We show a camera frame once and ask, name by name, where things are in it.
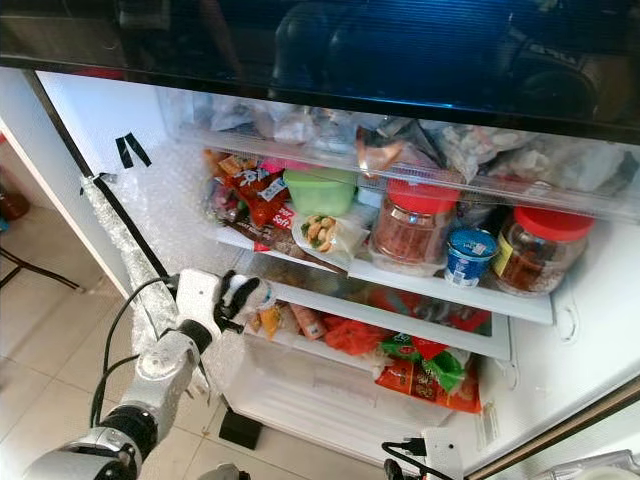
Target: black power cord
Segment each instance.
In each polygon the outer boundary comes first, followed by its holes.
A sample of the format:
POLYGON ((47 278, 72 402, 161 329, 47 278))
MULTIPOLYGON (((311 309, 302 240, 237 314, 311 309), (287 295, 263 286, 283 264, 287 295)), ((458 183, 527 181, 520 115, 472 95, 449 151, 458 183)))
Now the black power cord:
MULTIPOLYGON (((173 277, 156 277, 156 278, 152 278, 151 280, 147 280, 138 288, 136 288, 131 295, 129 295, 129 298, 125 300, 125 302, 122 304, 122 307, 120 307, 120 310, 118 310, 118 313, 114 317, 113 322, 111 323, 111 327, 109 328, 109 333, 107 334, 107 340, 105 342, 105 347, 104 347, 104 358, 102 361, 102 378, 100 379, 100 382, 98 383, 98 386, 96 387, 96 390, 93 393, 93 400, 91 402, 91 417, 89 419, 89 425, 92 428, 98 425, 98 423, 100 422, 100 416, 102 414, 102 406, 104 404, 104 395, 105 395, 107 380, 109 378, 109 375, 111 375, 118 367, 138 358, 138 355, 135 355, 135 356, 120 360, 114 363, 111 367, 109 366, 109 356, 111 353, 111 341, 113 339, 113 334, 116 331, 116 327, 118 326, 118 323, 120 323, 120 319, 124 315, 124 312, 127 310, 129 305, 131 305, 131 302, 133 302, 133 300, 140 294, 142 290, 144 290, 149 285, 152 285, 154 283, 168 282, 171 280, 176 280, 177 278, 179 277, 175 275, 173 277)), ((151 326, 154 329, 154 333, 157 339, 158 332, 155 330, 155 326, 153 325, 153 323, 151 324, 151 326)))
POLYGON ((62 275, 59 275, 55 272, 52 272, 45 268, 38 267, 36 265, 33 265, 32 263, 22 260, 20 257, 15 256, 13 253, 9 252, 8 250, 2 247, 0 247, 0 255, 5 257, 7 260, 10 260, 11 262, 15 263, 19 267, 24 268, 25 270, 30 270, 34 273, 38 273, 44 277, 50 278, 51 280, 60 282, 65 287, 69 287, 73 290, 83 290, 83 288, 80 285, 78 285, 76 282, 73 282, 68 278, 63 277, 62 275))
POLYGON ((438 477, 441 480, 454 480, 450 476, 445 475, 444 473, 439 472, 438 470, 435 470, 431 467, 427 467, 425 464, 420 463, 417 460, 394 450, 394 448, 402 448, 403 450, 410 451, 414 455, 426 456, 427 452, 426 448, 424 447, 424 440, 422 440, 421 438, 412 438, 411 440, 404 443, 384 442, 382 444, 382 449, 389 455, 392 455, 418 468, 418 470, 420 471, 420 476, 429 474, 433 475, 434 477, 438 477))

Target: green lid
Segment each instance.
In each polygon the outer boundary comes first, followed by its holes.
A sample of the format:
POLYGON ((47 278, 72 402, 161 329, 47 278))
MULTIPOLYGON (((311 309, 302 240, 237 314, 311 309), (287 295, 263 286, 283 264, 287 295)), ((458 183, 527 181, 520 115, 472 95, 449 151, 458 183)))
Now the green lid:
POLYGON ((356 174, 337 168, 285 170, 284 181, 293 187, 330 187, 336 182, 356 184, 356 174))

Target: bubble wrap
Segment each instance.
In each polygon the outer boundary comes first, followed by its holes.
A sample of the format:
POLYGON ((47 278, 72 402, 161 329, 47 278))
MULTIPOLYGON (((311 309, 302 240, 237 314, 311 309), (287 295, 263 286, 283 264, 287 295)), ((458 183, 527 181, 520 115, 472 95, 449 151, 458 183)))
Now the bubble wrap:
MULTIPOLYGON (((243 250, 215 241, 215 227, 203 214, 202 188, 207 172, 200 158, 201 149, 168 146, 147 153, 153 161, 151 167, 129 169, 109 187, 167 271, 173 274, 191 267, 222 275, 233 268, 243 250)), ((121 252, 132 289, 156 277, 147 257, 102 192, 89 179, 83 179, 83 188, 100 224, 121 252)), ((150 346, 156 333, 176 326, 177 307, 160 282, 145 288, 132 307, 134 353, 150 346)), ((207 396, 210 387, 211 395, 219 395, 230 385, 245 354, 243 337, 225 332, 223 341, 212 345, 202 356, 207 378, 196 370, 189 390, 207 396)))

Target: glass jar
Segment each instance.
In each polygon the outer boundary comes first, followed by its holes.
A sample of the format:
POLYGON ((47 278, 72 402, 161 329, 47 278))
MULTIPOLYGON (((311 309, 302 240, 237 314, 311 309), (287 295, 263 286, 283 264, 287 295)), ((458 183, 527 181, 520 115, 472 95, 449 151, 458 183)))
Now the glass jar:
POLYGON ((372 235, 374 264, 415 275, 443 268, 458 195, 457 190, 391 180, 372 235))
POLYGON ((516 207, 492 262, 498 287, 521 296, 552 292, 584 251, 593 224, 580 215, 516 207))

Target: black tape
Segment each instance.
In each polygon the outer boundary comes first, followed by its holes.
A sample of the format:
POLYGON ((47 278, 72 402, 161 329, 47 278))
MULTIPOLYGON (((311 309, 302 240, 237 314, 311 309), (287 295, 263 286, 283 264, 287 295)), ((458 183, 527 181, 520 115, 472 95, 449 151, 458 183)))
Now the black tape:
POLYGON ((105 196, 109 204, 113 207, 115 212, 118 214, 122 222, 125 224, 125 226, 129 230, 129 233, 131 233, 131 236, 134 238, 134 240, 138 242, 138 245, 140 245, 140 249, 149 259, 151 266, 155 269, 158 276, 168 277, 169 274, 165 270, 164 266, 162 265, 158 257, 156 257, 156 254, 153 253, 153 250, 151 249, 147 241, 144 239, 144 237, 140 233, 140 230, 138 230, 138 227, 136 227, 136 224, 133 222, 133 220, 131 220, 131 217, 126 212, 122 204, 118 201, 118 199, 113 194, 111 189, 107 186, 107 184, 104 183, 104 180, 100 176, 98 176, 93 180, 93 183, 95 184, 96 187, 98 187, 98 189, 105 196))
POLYGON ((144 163, 147 167, 151 166, 151 159, 149 158, 149 155, 147 155, 147 152, 144 151, 142 145, 138 143, 138 140, 136 140, 136 137, 133 136, 133 133, 127 133, 124 138, 129 146, 133 149, 133 151, 136 152, 136 155, 140 157, 142 163, 144 163))
POLYGON ((133 160, 131 159, 131 155, 129 154, 129 150, 127 149, 127 144, 124 143, 123 137, 116 138, 116 146, 118 147, 118 153, 120 154, 122 166, 124 168, 133 167, 133 160))

